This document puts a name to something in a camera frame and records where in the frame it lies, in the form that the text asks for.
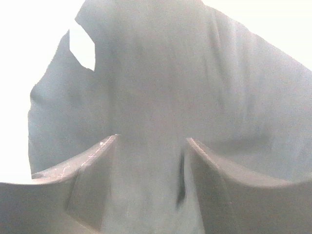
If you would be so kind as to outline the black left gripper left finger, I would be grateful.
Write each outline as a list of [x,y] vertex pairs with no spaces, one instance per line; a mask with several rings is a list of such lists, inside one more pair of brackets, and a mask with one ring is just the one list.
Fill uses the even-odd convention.
[[1,183],[1,233],[100,233],[116,152],[117,136],[109,136],[31,180]]

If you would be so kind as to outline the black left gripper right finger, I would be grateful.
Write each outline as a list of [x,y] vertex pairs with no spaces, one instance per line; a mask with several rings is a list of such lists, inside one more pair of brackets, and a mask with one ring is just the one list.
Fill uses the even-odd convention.
[[312,181],[267,176],[217,156],[189,138],[200,216],[207,234],[309,234]]

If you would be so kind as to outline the black t shirt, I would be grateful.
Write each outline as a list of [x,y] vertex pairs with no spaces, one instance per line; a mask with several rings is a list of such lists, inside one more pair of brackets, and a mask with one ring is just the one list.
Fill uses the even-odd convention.
[[76,16],[95,44],[88,70],[64,35],[31,91],[33,173],[120,136],[112,234],[197,234],[186,138],[247,168],[312,174],[312,73],[199,0],[87,0]]

